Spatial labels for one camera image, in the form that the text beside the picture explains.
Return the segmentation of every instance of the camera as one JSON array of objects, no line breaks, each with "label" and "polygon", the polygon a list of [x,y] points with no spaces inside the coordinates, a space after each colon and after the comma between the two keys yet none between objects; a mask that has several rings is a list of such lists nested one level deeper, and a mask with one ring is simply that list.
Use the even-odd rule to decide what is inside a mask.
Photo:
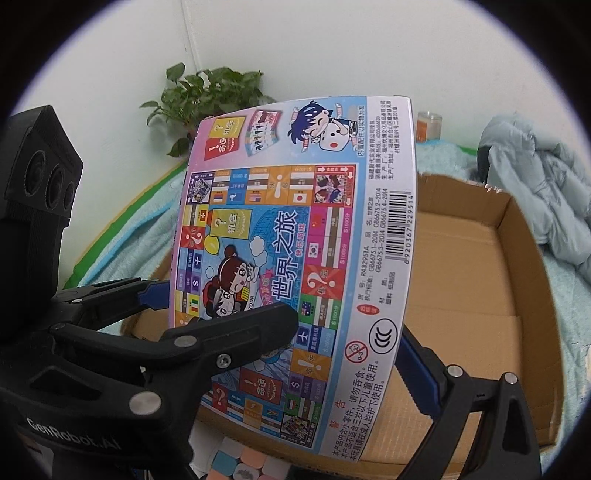
[{"label": "camera", "polygon": [[81,175],[53,107],[8,119],[0,140],[0,341],[43,315],[56,293],[61,235]]}]

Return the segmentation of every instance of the japanese flag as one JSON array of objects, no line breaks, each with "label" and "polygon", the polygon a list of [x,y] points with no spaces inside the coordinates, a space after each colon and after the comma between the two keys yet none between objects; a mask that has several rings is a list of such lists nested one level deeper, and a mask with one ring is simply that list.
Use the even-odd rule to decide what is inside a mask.
[{"label": "japanese flag", "polygon": [[308,194],[307,193],[294,193],[294,203],[306,203],[308,199]]}]

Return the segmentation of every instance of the glass jar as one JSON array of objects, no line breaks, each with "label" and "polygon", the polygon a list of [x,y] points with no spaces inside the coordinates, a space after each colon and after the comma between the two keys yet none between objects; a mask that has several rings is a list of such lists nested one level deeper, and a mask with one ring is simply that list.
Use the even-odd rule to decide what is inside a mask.
[{"label": "glass jar", "polygon": [[439,140],[441,138],[441,122],[443,118],[438,113],[419,112],[417,115],[417,142]]}]

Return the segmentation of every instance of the cardboard box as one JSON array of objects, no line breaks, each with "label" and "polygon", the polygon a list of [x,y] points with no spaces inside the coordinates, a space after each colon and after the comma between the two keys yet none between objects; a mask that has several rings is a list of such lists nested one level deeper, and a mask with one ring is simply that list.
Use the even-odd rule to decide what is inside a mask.
[{"label": "cardboard box", "polygon": [[[497,379],[515,372],[540,446],[553,445],[563,402],[556,314],[537,246],[515,200],[491,187],[426,175],[418,180],[418,210],[405,324],[445,364],[461,365],[474,377]],[[163,320],[156,322],[154,315]],[[134,334],[157,339],[166,315],[144,313]],[[269,455],[365,479],[395,478],[431,424],[396,370],[358,463],[286,446],[206,408],[199,418]],[[478,414],[470,415],[447,471],[450,477],[462,468],[478,420]]]}]

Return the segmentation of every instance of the board game box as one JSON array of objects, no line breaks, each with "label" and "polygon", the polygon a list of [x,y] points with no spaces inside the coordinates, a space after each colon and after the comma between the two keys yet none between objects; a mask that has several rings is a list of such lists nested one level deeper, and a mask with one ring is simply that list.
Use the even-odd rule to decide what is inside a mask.
[{"label": "board game box", "polygon": [[282,301],[293,340],[220,374],[202,404],[357,461],[392,369],[416,211],[405,97],[294,100],[201,122],[180,201],[172,326]]}]

